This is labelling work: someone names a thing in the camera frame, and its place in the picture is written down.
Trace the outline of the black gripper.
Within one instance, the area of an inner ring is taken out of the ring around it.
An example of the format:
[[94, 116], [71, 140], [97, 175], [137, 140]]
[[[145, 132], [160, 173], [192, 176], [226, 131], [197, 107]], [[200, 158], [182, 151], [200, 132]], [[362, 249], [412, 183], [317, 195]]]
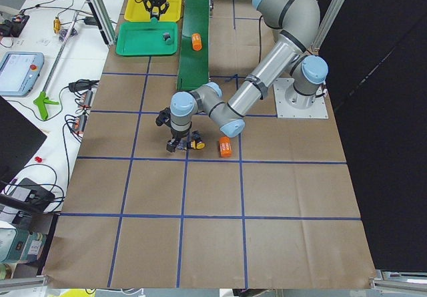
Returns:
[[143, 0], [145, 10], [150, 13], [153, 7], [159, 8], [159, 16], [167, 13], [169, 9], [169, 2], [167, 0]]
[[176, 151], [179, 142], [181, 141], [181, 139], [188, 135], [191, 128], [191, 126], [185, 128], [184, 130], [177, 130], [176, 128], [173, 128], [171, 120], [171, 110], [169, 107], [166, 107], [165, 109], [159, 112], [158, 116], [155, 119], [155, 123], [159, 127], [162, 125], [166, 125], [171, 130], [172, 139], [169, 140], [166, 145], [166, 150], [169, 152]]

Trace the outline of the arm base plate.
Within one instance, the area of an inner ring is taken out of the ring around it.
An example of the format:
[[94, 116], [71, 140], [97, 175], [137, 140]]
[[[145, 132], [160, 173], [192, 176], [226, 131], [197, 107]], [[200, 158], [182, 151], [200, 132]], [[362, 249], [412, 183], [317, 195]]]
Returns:
[[328, 119], [322, 88], [305, 96], [294, 89], [294, 79], [277, 78], [273, 84], [276, 113], [279, 119]]

